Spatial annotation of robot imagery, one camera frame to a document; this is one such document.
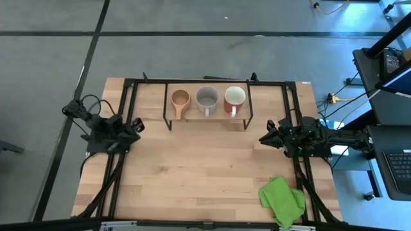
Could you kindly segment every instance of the gray mug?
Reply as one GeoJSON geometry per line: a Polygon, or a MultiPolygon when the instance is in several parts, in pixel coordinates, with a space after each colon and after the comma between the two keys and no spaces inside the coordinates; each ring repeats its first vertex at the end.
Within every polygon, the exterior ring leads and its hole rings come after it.
{"type": "Polygon", "coordinates": [[[218,92],[212,87],[203,87],[198,90],[195,97],[199,111],[209,117],[216,110],[218,102],[218,92]]]}

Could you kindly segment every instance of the wooden table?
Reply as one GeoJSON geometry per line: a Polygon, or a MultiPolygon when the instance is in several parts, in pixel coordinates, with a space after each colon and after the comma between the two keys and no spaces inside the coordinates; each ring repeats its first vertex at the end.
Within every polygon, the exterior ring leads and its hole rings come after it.
{"type": "MultiPolygon", "coordinates": [[[[123,78],[107,79],[102,98],[113,108],[119,106],[123,82],[123,78]]],[[[317,117],[311,84],[296,85],[302,114],[317,117]]],[[[115,218],[273,223],[271,209],[260,205],[259,189],[269,177],[279,175],[290,187],[297,187],[292,159],[282,149],[258,142],[267,133],[267,120],[277,126],[285,118],[281,88],[250,86],[254,118],[246,131],[241,120],[174,121],[169,131],[162,118],[164,88],[158,83],[138,85],[134,117],[140,117],[146,129],[126,156],[115,218]]],[[[288,98],[293,108],[291,92],[288,98]]],[[[107,106],[102,114],[110,115],[107,106]]],[[[329,166],[321,158],[310,160],[317,194],[342,219],[329,166]]],[[[100,190],[106,162],[104,153],[86,162],[73,215],[82,212],[100,190]]],[[[110,198],[109,192],[103,215],[108,213],[110,198]]],[[[313,220],[308,193],[306,198],[308,217],[313,220]]]]}

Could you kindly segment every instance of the white cable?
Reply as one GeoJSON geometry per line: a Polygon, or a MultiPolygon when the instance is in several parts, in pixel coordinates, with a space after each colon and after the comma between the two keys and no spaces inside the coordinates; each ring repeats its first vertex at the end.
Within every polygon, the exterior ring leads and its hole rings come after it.
{"type": "Polygon", "coordinates": [[[356,111],[357,109],[359,109],[362,105],[364,105],[366,102],[368,102],[372,97],[374,97],[375,95],[377,95],[377,93],[379,93],[380,91],[381,91],[381,90],[377,90],[374,94],[372,94],[372,95],[368,98],[368,100],[366,100],[364,103],[360,104],[358,107],[356,107],[356,108],[355,108],[354,110],[352,110],[350,113],[348,113],[348,114],[341,120],[341,122],[340,122],[338,128],[336,128],[336,130],[338,130],[338,129],[340,128],[341,124],[344,122],[345,119],[347,119],[347,117],[348,117],[349,115],[351,115],[354,111],[356,111]]]}

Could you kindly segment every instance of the black desk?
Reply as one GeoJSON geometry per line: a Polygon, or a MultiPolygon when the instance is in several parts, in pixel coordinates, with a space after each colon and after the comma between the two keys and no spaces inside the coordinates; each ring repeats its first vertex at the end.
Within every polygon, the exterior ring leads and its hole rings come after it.
{"type": "MultiPolygon", "coordinates": [[[[353,54],[365,90],[375,89],[375,84],[380,80],[380,59],[367,58],[362,50],[355,50],[353,54]]],[[[411,99],[382,90],[370,100],[370,104],[372,110],[347,124],[346,129],[362,129],[357,127],[358,124],[411,126],[411,99]]]]}
{"type": "Polygon", "coordinates": [[[411,195],[397,191],[390,169],[383,156],[383,151],[409,150],[411,148],[411,127],[369,126],[367,130],[374,143],[375,158],[387,188],[388,196],[392,200],[411,201],[411,195]]]}

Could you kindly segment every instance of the keyboard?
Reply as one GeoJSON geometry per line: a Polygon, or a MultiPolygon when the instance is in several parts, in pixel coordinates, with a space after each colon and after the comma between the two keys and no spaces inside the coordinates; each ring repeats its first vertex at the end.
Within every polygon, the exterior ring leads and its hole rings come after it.
{"type": "Polygon", "coordinates": [[[384,152],[397,190],[411,194],[411,153],[384,152]]]}

